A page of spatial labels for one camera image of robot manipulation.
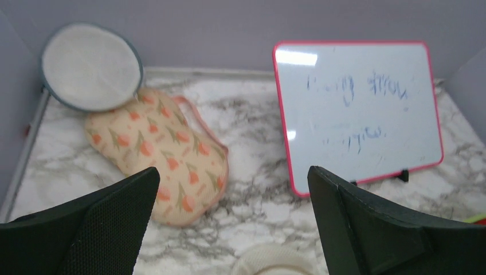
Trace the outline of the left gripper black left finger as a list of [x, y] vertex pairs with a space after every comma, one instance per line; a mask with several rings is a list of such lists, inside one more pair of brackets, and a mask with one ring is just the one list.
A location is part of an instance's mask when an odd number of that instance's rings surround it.
[[1, 273], [132, 274], [159, 182], [150, 167], [1, 224]]

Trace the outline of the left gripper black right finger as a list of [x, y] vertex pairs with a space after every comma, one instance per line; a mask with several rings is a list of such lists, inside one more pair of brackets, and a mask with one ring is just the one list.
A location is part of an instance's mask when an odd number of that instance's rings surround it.
[[329, 274], [484, 274], [485, 226], [435, 217], [312, 166], [311, 202]]

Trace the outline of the peach floral bra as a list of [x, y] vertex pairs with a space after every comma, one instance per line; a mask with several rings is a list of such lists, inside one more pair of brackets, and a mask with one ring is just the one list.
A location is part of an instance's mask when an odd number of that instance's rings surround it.
[[107, 112], [90, 113], [85, 135], [91, 146], [124, 175], [155, 167], [160, 183], [152, 218], [162, 224], [186, 226], [216, 204], [228, 182], [228, 148], [197, 108], [191, 111], [203, 129], [192, 129], [181, 104], [183, 96], [169, 96], [142, 88], [136, 100]]

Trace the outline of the grey rimmed mesh laundry bag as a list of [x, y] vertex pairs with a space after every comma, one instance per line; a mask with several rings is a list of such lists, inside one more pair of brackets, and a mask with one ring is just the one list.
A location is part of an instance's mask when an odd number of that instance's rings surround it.
[[123, 36], [99, 25], [74, 22], [47, 39], [40, 75], [60, 103], [78, 111], [103, 112], [136, 97], [144, 69], [137, 50]]

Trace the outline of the green plastic tray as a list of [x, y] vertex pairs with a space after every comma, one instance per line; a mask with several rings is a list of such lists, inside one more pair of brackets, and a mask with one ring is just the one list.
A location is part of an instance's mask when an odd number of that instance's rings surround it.
[[486, 214], [479, 214], [464, 220], [466, 223], [474, 223], [478, 225], [486, 225]]

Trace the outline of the pink framed whiteboard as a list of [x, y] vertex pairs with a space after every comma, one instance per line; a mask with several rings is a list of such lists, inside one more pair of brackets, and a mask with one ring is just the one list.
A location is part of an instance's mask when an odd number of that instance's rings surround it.
[[323, 167], [353, 183], [407, 179], [442, 163], [429, 48], [422, 41], [281, 41], [272, 53], [292, 191]]

